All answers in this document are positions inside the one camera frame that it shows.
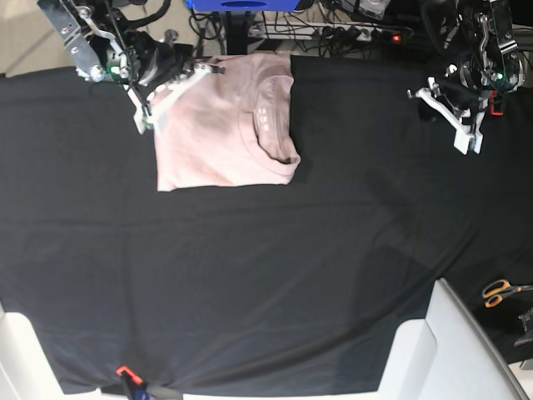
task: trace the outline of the white panel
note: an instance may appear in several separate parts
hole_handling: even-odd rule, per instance
[[[2,389],[17,392],[17,400],[58,400],[63,393],[39,344],[32,324],[21,314],[0,319]]]
[[[418,398],[436,356],[437,344],[426,320],[402,323],[396,330],[378,393],[381,400]]]
[[[420,400],[527,399],[481,326],[444,280],[436,283],[426,321],[437,341]]]

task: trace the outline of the electronic equipment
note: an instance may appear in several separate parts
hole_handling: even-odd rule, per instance
[[[443,76],[429,77],[428,87],[408,95],[422,99],[453,126],[459,151],[479,153],[486,112],[501,115],[507,93],[525,80],[509,2],[425,0],[421,18],[436,51],[450,65]]]
[[[163,0],[157,12],[136,21],[125,18],[117,8],[147,1],[37,0],[62,37],[81,77],[126,88],[137,107],[135,119],[140,132],[152,126],[148,98],[157,87],[169,84],[174,91],[172,98],[177,98],[207,73],[222,73],[216,66],[195,60],[192,46],[175,43],[176,32],[168,30],[164,40],[158,42],[139,30],[164,16],[172,0]],[[312,4],[312,0],[220,1],[188,0],[187,4],[198,10],[246,11],[242,12],[246,15],[265,9],[291,11]],[[368,1],[380,7],[388,5],[385,0]],[[501,114],[505,95],[524,81],[509,0],[421,0],[420,16],[434,48],[450,65],[443,76],[429,77],[429,87],[410,96],[422,99],[456,129],[455,145],[462,153],[478,153],[483,139],[480,125],[486,111]],[[310,28],[311,37],[321,29],[311,25],[301,28]],[[395,30],[401,39],[402,28]],[[364,38],[364,29],[357,33]]]

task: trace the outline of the black cloth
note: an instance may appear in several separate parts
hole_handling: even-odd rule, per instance
[[[418,118],[413,67],[295,57],[288,186],[156,191],[152,135],[118,87],[72,69],[0,82],[0,300],[67,393],[126,363],[185,393],[376,390],[397,327],[446,277],[508,362],[533,282],[533,95],[487,118],[481,155]]]

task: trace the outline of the floor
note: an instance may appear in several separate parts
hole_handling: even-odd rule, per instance
[[[147,3],[148,13],[153,13],[162,0]],[[144,17],[140,7],[123,9],[130,19]],[[175,29],[180,43],[194,44],[196,34],[188,25],[189,12],[182,1],[173,1],[165,17],[150,25],[150,34],[162,38],[166,29]],[[66,67],[72,61],[65,53],[61,38],[37,6],[37,0],[0,0],[0,73],[8,77]]]

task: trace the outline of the black cable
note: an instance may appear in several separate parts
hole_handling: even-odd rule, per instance
[[[333,10],[333,12],[335,12],[336,10],[339,10],[339,11],[342,11],[343,13],[345,13],[348,17],[354,17],[357,12],[356,12],[356,5],[355,4],[352,4],[350,2],[348,2],[347,0],[344,0],[345,3],[347,3],[350,7],[353,7],[353,11],[350,11],[350,10],[346,10],[343,6],[342,6],[342,3],[340,1],[337,1],[337,0],[321,0],[321,3],[324,4],[329,10]]]
[[[268,32],[267,17],[265,17],[265,12],[261,11],[261,15],[263,17],[263,25],[265,27],[266,38],[270,40],[270,33]]]
[[[158,19],[161,19],[164,17],[168,9],[170,8],[170,4],[171,4],[171,0],[163,0],[163,4],[161,5],[161,7],[156,12],[154,12],[152,15],[145,17],[145,18],[137,19],[134,21],[129,21],[128,26],[131,29],[138,29],[141,27],[145,27],[146,25],[150,23],[154,23]]]
[[[440,41],[439,35],[437,34],[436,30],[433,28],[433,23],[430,19],[430,10],[432,7],[440,6],[440,4],[435,3],[433,0],[422,0],[421,8],[420,8],[420,14],[422,23],[424,24],[424,28],[426,29],[426,33],[428,38],[430,39],[431,44],[433,45],[433,48],[445,58],[450,59],[451,55],[448,53],[448,50],[444,48],[443,44]]]
[[[324,11],[322,11],[322,7],[319,7],[318,10],[320,11],[320,14],[322,15],[322,18],[324,19],[325,23],[330,23],[327,21],[327,16],[324,14]]]
[[[148,17],[148,10],[147,10],[147,6],[145,6],[144,4],[141,6],[142,7],[142,12],[144,13],[144,15],[146,17]],[[150,34],[150,27],[147,26],[147,33]]]
[[[217,36],[218,47],[220,48],[220,55],[221,56],[226,56],[227,55],[226,42],[225,42],[224,37],[222,37],[222,21],[220,21],[219,23],[220,23],[220,26],[221,26],[221,30],[220,30],[220,32],[218,33],[218,36]]]
[[[286,14],[284,13],[283,14],[283,18],[285,19],[285,23],[287,24],[287,26],[291,27],[291,32],[292,34],[294,35],[294,41],[296,42],[297,41],[297,37],[296,37],[296,29],[294,29],[294,27],[292,26],[292,24],[289,22],[288,19],[286,19]]]
[[[196,13],[191,8],[189,10],[191,13],[191,15],[189,16],[189,27],[191,27],[192,31],[197,36],[202,37],[204,40],[216,40],[222,32],[222,23],[220,22],[218,16],[215,15],[213,12],[209,14],[199,14],[199,13]],[[192,23],[193,20],[197,24],[203,23],[205,21],[207,21],[207,24],[210,23],[213,26],[213,31],[214,31],[213,35],[208,36],[206,33],[201,33],[200,31],[198,31],[197,29],[199,29],[199,26],[197,25],[196,27],[194,27],[194,24]]]
[[[129,75],[128,75],[129,82],[128,82],[128,86],[126,90],[126,92],[128,92],[131,88],[135,88],[135,84],[137,83],[136,82],[137,77],[134,76],[136,75],[136,73],[135,73],[135,68],[133,65],[132,55],[127,49],[126,42],[124,41],[124,36],[122,35],[122,31],[118,28],[117,20],[115,18],[115,14],[113,14],[113,10],[112,10],[111,4],[109,3],[109,0],[103,0],[103,2],[106,6],[107,13],[109,14],[109,19],[111,19],[111,24],[113,25],[113,29],[115,30],[115,35],[117,36],[117,39],[120,42],[120,45],[122,49],[124,50],[124,53],[126,54],[127,63],[129,64],[128,65],[129,66]]]
[[[332,10],[328,10],[326,20],[327,20],[328,23],[330,23],[330,24],[335,24],[335,21],[332,21],[332,20],[331,20],[331,15],[332,15],[332,14],[333,14],[333,11],[332,11]]]
[[[314,29],[314,34],[318,34],[319,33],[319,30],[318,30],[318,27],[314,27],[312,26],[311,24],[309,24],[308,22],[304,21],[303,19],[299,18],[298,16],[294,15],[293,12],[289,12],[288,13],[291,17],[295,18],[297,21],[299,21],[300,23],[303,23],[304,24],[304,28],[312,28]],[[284,15],[284,18],[285,18],[285,21],[286,23],[292,27],[293,29],[293,34],[294,34],[294,37],[295,37],[295,41],[296,41],[296,29],[293,27],[293,25],[287,20],[286,16]],[[326,55],[326,52],[322,52],[322,48],[324,47],[324,44],[322,43],[322,35],[320,36],[320,39],[319,39],[319,42],[318,42],[318,46],[312,46],[312,47],[306,47],[305,45],[301,45],[300,43],[298,43],[296,41],[296,45],[301,48],[302,50],[304,50],[304,52],[308,52],[309,50],[312,50],[314,48],[318,48],[318,56],[319,57],[324,57]]]
[[[294,25],[292,25],[290,22],[288,22],[286,20],[286,16],[285,16],[286,13],[288,13],[291,17],[296,18],[298,21],[304,23],[304,26],[303,27],[295,27]],[[296,33],[296,31],[299,31],[299,30],[305,29],[305,28],[313,28],[313,29],[315,29],[315,33],[317,32],[317,27],[313,27],[312,25],[310,25],[309,23],[303,21],[302,19],[300,19],[296,15],[293,15],[292,12],[284,12],[283,14],[284,14],[283,17],[287,21],[287,24],[289,25],[289,28],[285,29],[285,30],[280,30],[278,28],[277,23],[278,23],[278,20],[279,20],[279,12],[276,12],[276,17],[275,17],[275,20],[274,20],[274,31],[276,31],[276,33],[291,33],[291,34],[293,34],[295,36],[296,35],[309,36],[306,33]]]

